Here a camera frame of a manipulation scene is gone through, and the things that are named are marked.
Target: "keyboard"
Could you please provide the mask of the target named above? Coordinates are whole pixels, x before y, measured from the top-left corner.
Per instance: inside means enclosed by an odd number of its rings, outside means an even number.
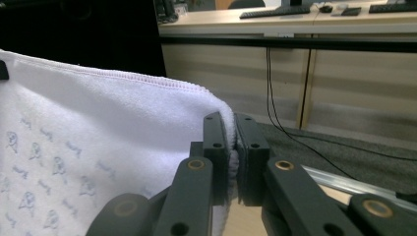
[[[369,13],[400,13],[417,12],[416,3],[399,4],[373,4],[369,8]]]
[[[262,17],[277,17],[286,15],[309,14],[310,6],[280,6],[275,10],[259,11],[259,12],[244,12],[240,15],[240,19],[262,18]]]

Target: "cable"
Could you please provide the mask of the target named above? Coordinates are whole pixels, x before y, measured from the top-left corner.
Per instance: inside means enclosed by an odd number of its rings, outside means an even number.
[[[273,104],[273,99],[272,99],[272,98],[273,98],[273,96],[272,96],[271,79],[270,79],[270,55],[269,55],[269,52],[268,52],[268,54],[267,54],[267,60],[268,60],[268,89],[270,88],[272,105],[274,106],[274,104]],[[275,115],[275,119],[277,120],[277,122],[278,122],[278,124],[279,124],[279,120],[278,120],[278,118],[277,118],[275,108],[274,108],[274,115]],[[272,121],[272,119],[271,119],[271,117],[270,117],[270,114],[269,114],[269,110],[268,110],[268,116],[269,116],[269,120],[270,120],[270,121],[272,122],[272,124],[273,124],[273,121]],[[364,148],[361,148],[361,147],[351,146],[351,145],[347,145],[347,144],[342,144],[342,143],[335,142],[335,141],[325,140],[325,139],[321,139],[321,138],[317,138],[317,137],[311,137],[311,136],[306,136],[306,135],[292,134],[292,133],[288,133],[288,132],[286,132],[286,131],[282,128],[282,126],[281,126],[280,124],[279,124],[279,127],[281,127],[281,128],[278,128],[278,127],[276,127],[276,128],[277,128],[279,131],[286,133],[286,135],[287,135],[287,136],[288,136],[288,135],[290,135],[290,136],[295,136],[295,137],[299,137],[299,138],[306,138],[306,139],[312,139],[312,140],[317,140],[317,141],[327,142],[327,143],[330,143],[330,144],[339,145],[339,146],[344,146],[344,147],[347,147],[347,148],[354,148],[354,149],[362,150],[362,151],[365,151],[365,152],[369,152],[369,153],[372,153],[372,154],[377,154],[377,155],[380,155],[380,156],[383,156],[383,157],[392,158],[392,159],[397,159],[397,160],[417,161],[417,159],[412,159],[412,158],[406,158],[406,157],[399,157],[399,156],[389,155],[389,154],[385,154],[385,153],[381,153],[381,152],[377,152],[377,151],[373,151],[373,150],[369,150],[369,149],[364,149]]]
[[[306,148],[308,148],[308,149],[310,149],[310,150],[312,150],[314,153],[316,153],[317,155],[319,155],[321,158],[323,158],[327,163],[329,163],[331,166],[333,166],[335,169],[337,169],[338,171],[340,171],[341,173],[343,173],[344,175],[346,175],[347,177],[349,177],[349,178],[351,178],[351,179],[354,179],[354,180],[357,180],[356,178],[354,178],[353,176],[351,176],[350,174],[348,174],[348,173],[346,173],[345,171],[343,171],[342,169],[340,169],[339,167],[337,167],[336,165],[334,165],[329,159],[327,159],[326,157],[324,157],[321,153],[319,153],[318,151],[316,151],[314,148],[312,148],[312,147],[310,147],[310,146],[308,146],[308,145],[306,145],[306,144],[304,144],[304,143],[302,143],[302,142],[300,142],[300,141],[298,141],[298,140],[296,140],[296,139],[294,139],[290,134],[288,134],[286,131],[285,131],[285,129],[282,127],[282,125],[279,123],[279,120],[278,120],[278,116],[277,116],[277,114],[276,114],[276,109],[275,109],[275,104],[274,104],[274,102],[273,102],[273,93],[272,93],[272,82],[271,82],[271,80],[270,80],[270,49],[269,49],[269,47],[267,47],[267,64],[268,64],[268,82],[267,82],[267,84],[268,84],[268,88],[267,88],[267,111],[268,111],[268,117],[269,117],[269,120],[270,120],[270,122],[272,123],[272,125],[276,128],[276,129],[278,129],[278,130],[280,130],[280,131],[282,131],[288,138],[290,138],[291,140],[293,140],[293,141],[295,141],[295,142],[297,142],[298,144],[300,144],[300,145],[302,145],[302,146],[304,146],[304,147],[306,147]],[[273,122],[273,120],[272,120],[272,118],[271,118],[271,116],[270,116],[270,112],[269,112],[269,91],[270,91],[270,100],[271,100],[271,103],[272,103],[272,107],[273,107],[273,113],[274,113],[274,115],[275,115],[275,119],[276,119],[276,122],[278,123],[278,125],[279,125],[279,127]]]

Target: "gray carpet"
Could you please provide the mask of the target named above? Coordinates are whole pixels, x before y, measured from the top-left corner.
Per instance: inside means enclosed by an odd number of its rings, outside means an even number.
[[[273,125],[259,124],[273,152],[281,157],[297,158],[305,166],[347,177],[313,150],[293,141]],[[358,181],[376,185],[404,194],[417,193],[417,151],[371,144],[362,141],[333,137],[306,131],[284,128],[287,133],[309,136],[348,146],[380,152],[386,155],[412,159],[400,160],[357,148],[331,144],[316,139],[291,136],[293,139],[313,148],[335,166]]]

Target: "mouse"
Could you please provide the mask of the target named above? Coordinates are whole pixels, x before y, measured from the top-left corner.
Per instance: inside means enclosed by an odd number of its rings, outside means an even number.
[[[321,13],[330,13],[333,10],[332,6],[323,6],[319,9]]]

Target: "white towel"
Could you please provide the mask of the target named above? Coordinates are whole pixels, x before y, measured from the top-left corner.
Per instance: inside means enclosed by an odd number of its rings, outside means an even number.
[[[112,198],[154,196],[213,112],[233,149],[233,112],[205,88],[1,50],[0,60],[10,75],[0,81],[0,235],[85,235]],[[226,215],[214,209],[213,235]]]

